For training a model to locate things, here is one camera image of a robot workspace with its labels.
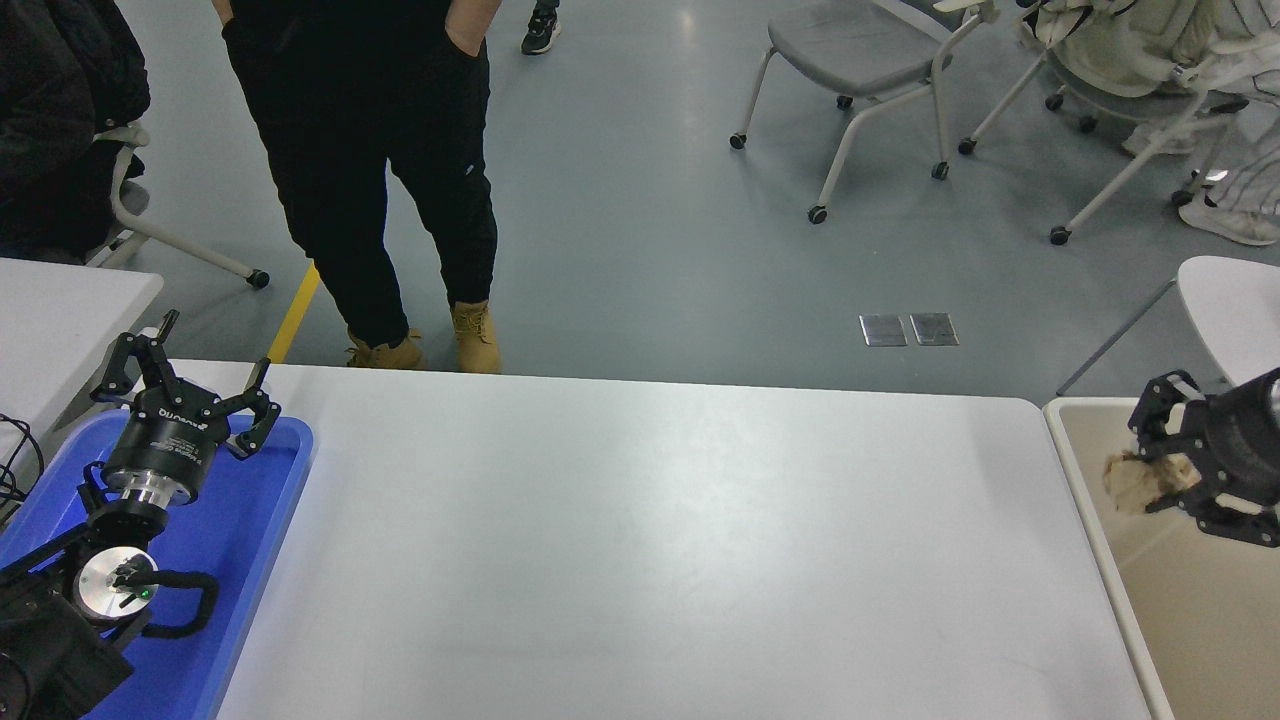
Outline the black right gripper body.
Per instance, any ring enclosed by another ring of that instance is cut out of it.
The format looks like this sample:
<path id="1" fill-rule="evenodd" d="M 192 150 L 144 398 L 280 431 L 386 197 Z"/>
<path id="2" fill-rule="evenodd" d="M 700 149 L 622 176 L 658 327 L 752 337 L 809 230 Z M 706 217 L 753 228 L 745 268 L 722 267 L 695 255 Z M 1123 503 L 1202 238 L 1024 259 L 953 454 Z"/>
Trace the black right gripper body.
<path id="1" fill-rule="evenodd" d="M 1279 497 L 1277 378 L 1274 368 L 1207 400 L 1210 455 L 1238 498 Z"/>

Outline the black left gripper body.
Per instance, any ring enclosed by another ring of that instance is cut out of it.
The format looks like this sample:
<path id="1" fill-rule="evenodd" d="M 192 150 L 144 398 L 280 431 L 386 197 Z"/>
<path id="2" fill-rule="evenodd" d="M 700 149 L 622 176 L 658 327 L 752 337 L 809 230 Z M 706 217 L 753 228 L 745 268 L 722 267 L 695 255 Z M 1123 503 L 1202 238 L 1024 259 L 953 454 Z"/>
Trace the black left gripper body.
<path id="1" fill-rule="evenodd" d="M 146 471 L 174 480 L 184 493 L 198 493 L 209 477 L 218 446 L 230 434 L 225 416 L 212 414 L 219 396 L 191 386 L 170 401 L 161 387 L 138 392 L 131 418 L 102 466 L 102 482 L 122 492 L 125 482 Z"/>

